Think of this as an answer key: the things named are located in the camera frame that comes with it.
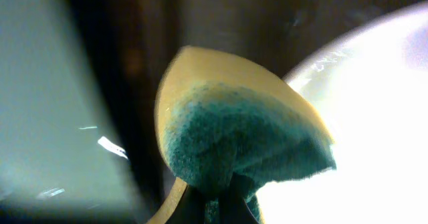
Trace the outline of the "white plate pink rim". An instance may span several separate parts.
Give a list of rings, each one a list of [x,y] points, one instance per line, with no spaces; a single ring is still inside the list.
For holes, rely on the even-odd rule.
[[[330,129],[336,168],[269,183],[266,223],[427,222],[427,3],[383,15],[284,80]]]

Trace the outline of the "green yellow sponge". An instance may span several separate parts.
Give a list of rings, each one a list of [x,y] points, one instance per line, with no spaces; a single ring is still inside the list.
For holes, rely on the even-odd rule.
[[[219,195],[233,188],[260,221],[256,193],[264,185],[336,168],[334,138],[316,109],[238,55],[182,47],[158,88],[154,122],[160,155],[176,178],[164,213],[193,187],[207,200],[204,222],[218,223]]]

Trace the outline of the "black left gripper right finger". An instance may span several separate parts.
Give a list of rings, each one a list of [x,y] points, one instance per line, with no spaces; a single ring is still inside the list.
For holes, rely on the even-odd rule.
[[[234,174],[229,187],[219,196],[220,224],[259,224],[259,207],[255,183]]]

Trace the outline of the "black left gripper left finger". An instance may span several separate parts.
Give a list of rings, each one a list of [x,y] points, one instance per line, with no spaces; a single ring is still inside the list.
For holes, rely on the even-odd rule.
[[[204,196],[195,187],[188,186],[166,224],[204,224],[205,203]]]

